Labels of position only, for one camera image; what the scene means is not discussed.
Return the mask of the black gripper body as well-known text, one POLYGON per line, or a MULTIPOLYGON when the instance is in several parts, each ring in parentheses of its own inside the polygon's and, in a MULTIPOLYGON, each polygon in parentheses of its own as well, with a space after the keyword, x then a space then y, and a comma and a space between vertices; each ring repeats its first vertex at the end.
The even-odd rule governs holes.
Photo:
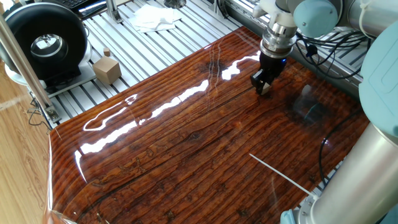
POLYGON ((261 64, 262 78, 276 78, 283 71, 287 64, 286 58, 272 58, 261 53, 259 58, 261 64))

